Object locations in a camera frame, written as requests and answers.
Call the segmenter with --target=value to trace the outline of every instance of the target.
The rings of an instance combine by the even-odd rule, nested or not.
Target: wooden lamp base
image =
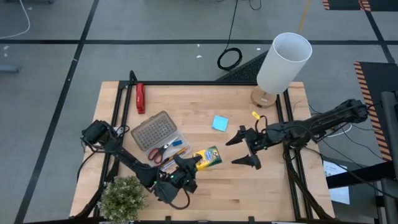
[[[260,108],[272,106],[276,101],[276,95],[265,92],[259,86],[254,87],[250,98],[253,104]]]

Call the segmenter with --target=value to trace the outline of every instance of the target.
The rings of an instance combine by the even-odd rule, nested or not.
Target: gray floor
[[[306,2],[263,1],[260,11],[252,11],[247,1],[239,1],[232,39],[273,39],[281,32],[296,32]],[[92,3],[26,3],[27,9],[31,7],[27,12],[32,27],[15,39],[78,40]],[[87,39],[226,39],[233,7],[232,0],[100,0]],[[398,40],[393,23],[398,20],[398,12],[373,15],[383,37]],[[0,1],[0,36],[25,27],[18,3]],[[376,40],[363,11],[326,11],[321,1],[312,1],[302,34],[310,40]],[[269,45],[234,47],[243,51],[246,62]],[[80,131],[91,123],[101,82],[126,79],[130,69],[140,80],[215,80],[225,74],[216,65],[224,48],[218,44],[85,45],[25,222],[68,217],[83,156]],[[389,49],[398,60],[398,46]],[[1,223],[12,223],[16,217],[75,50],[72,44],[0,44],[0,64],[22,67],[17,75],[0,75],[0,119],[5,124],[0,131],[0,178],[7,180],[0,184]],[[229,56],[223,63],[233,60]],[[363,99],[354,61],[386,62],[386,58],[377,45],[313,46],[313,56],[296,80],[304,82],[308,100],[316,110],[331,109],[347,98]],[[360,126],[371,127],[369,121]],[[349,136],[380,155],[371,131],[353,128]],[[344,136],[326,141],[358,163],[381,161]],[[327,156],[346,160],[323,144],[320,149]],[[370,220],[339,205],[335,210],[337,217],[345,220]]]

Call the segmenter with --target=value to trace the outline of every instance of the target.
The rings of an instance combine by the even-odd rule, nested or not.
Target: white lamp shade
[[[285,91],[311,57],[311,44],[301,35],[279,34],[268,51],[257,75],[257,84],[270,94]]]

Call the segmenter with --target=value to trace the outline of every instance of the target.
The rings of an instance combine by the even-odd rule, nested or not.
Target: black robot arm
[[[234,160],[232,163],[261,168],[261,163],[256,155],[257,151],[285,142],[288,146],[304,147],[312,139],[320,141],[326,134],[326,130],[342,123],[361,123],[368,118],[366,105],[359,100],[346,100],[335,109],[315,115],[305,121],[290,121],[286,123],[271,124],[261,132],[252,128],[246,130],[240,126],[240,130],[227,146],[246,140],[249,155]]]
[[[87,129],[82,132],[81,140],[94,150],[99,144],[102,152],[112,154],[124,165],[130,168],[140,183],[150,192],[159,198],[160,201],[171,204],[180,189],[194,193],[197,188],[195,176],[197,172],[196,163],[201,156],[182,159],[175,156],[173,159],[178,165],[171,174],[160,170],[160,166],[151,167],[143,164],[132,154],[122,147],[122,142],[118,138],[117,132],[105,121],[94,121]]]

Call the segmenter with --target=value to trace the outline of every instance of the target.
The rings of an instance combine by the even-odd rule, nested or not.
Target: white wire
[[[1,39],[6,39],[6,38],[11,38],[11,37],[16,37],[16,36],[18,36],[18,35],[25,34],[26,32],[29,31],[29,29],[30,29],[30,20],[29,20],[29,16],[28,16],[27,13],[26,13],[26,10],[25,10],[25,7],[24,7],[24,3],[22,3],[22,0],[19,0],[19,2],[20,2],[20,4],[21,4],[21,6],[22,6],[22,10],[24,11],[25,16],[26,16],[26,19],[27,19],[27,29],[26,29],[24,32],[21,32],[21,33],[19,33],[19,34],[10,35],[10,36],[5,36],[5,37],[0,37],[0,40],[1,40]]]
[[[348,131],[350,131],[350,130],[351,130],[351,128],[353,128],[353,125],[352,125],[352,124],[349,124],[349,128],[348,128],[346,131],[344,131],[344,129],[343,129],[343,131],[342,131],[341,133],[338,133],[338,134],[332,134],[331,136],[328,136],[328,138],[336,137],[336,136],[339,136],[340,134],[347,133]]]

